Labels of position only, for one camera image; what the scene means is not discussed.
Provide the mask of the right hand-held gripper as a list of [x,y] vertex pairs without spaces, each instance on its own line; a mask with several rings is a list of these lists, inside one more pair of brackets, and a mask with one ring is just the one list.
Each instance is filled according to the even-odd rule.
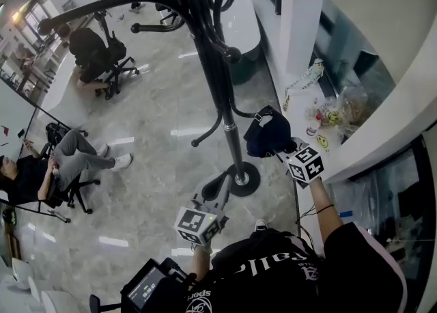
[[292,137],[292,141],[299,150],[291,157],[283,151],[275,151],[275,156],[283,165],[287,165],[291,177],[303,189],[324,171],[324,164],[320,153],[299,137]]

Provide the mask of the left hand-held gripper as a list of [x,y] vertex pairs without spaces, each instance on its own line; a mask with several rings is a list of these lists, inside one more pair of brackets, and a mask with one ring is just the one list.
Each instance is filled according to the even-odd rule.
[[174,228],[183,240],[205,246],[221,232],[228,217],[220,208],[229,200],[231,185],[232,179],[227,172],[209,176],[197,185],[195,195],[212,204],[191,200],[180,208]]

